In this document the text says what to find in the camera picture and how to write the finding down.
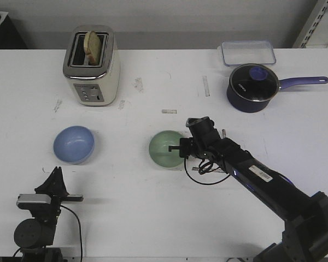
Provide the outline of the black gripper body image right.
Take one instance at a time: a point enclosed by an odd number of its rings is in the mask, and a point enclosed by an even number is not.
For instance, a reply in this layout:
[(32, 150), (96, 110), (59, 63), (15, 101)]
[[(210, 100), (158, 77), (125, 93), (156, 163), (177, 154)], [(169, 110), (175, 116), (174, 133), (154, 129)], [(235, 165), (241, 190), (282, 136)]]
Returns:
[(208, 117), (188, 118), (186, 127), (192, 135), (191, 138), (181, 138), (179, 144), (179, 156), (188, 159), (188, 156), (195, 158), (221, 161), (221, 155), (213, 148), (216, 142), (221, 141), (214, 122)]

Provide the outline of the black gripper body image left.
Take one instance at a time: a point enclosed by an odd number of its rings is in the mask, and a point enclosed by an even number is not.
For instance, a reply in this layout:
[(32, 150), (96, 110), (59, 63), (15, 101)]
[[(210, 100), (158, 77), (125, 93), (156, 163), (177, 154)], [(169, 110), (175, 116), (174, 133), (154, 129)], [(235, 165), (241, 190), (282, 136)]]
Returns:
[(49, 201), (44, 204), (38, 204), (34, 210), (34, 218), (57, 218), (61, 213), (61, 204), (63, 202), (82, 202), (84, 196), (81, 194), (54, 194), (47, 191), (37, 191), (39, 197), (49, 197)]

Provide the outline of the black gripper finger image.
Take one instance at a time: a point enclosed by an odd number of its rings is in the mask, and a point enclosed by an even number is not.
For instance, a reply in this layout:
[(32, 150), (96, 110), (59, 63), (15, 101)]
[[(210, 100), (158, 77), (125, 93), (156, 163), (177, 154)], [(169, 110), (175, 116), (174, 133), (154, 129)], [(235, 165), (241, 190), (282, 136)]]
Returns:
[(37, 194), (58, 195), (60, 191), (60, 174), (61, 168), (56, 166), (49, 177), (40, 186), (35, 188), (34, 191)]
[(65, 182), (63, 180), (63, 172), (62, 172), (62, 168), (59, 166), (58, 168), (58, 179), (59, 179), (59, 195), (60, 196), (68, 196), (69, 193), (67, 191)]
[(172, 152), (173, 150), (180, 150), (180, 146), (169, 146), (168, 151)]

